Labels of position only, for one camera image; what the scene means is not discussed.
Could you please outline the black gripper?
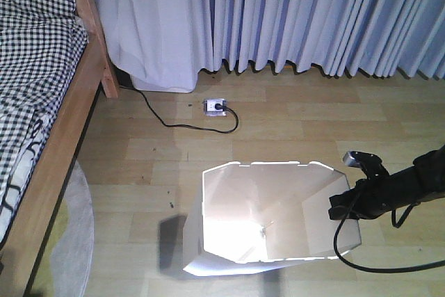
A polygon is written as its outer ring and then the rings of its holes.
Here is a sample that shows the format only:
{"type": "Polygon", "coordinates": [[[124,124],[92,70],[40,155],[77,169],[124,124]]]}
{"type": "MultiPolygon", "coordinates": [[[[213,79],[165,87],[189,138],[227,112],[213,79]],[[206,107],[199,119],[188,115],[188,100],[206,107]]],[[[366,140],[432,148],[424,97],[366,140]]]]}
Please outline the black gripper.
{"type": "Polygon", "coordinates": [[[366,177],[356,181],[354,188],[329,198],[329,218],[372,220],[396,211],[396,187],[400,183],[400,173],[390,174],[382,159],[375,154],[356,152],[356,159],[366,177]]]}

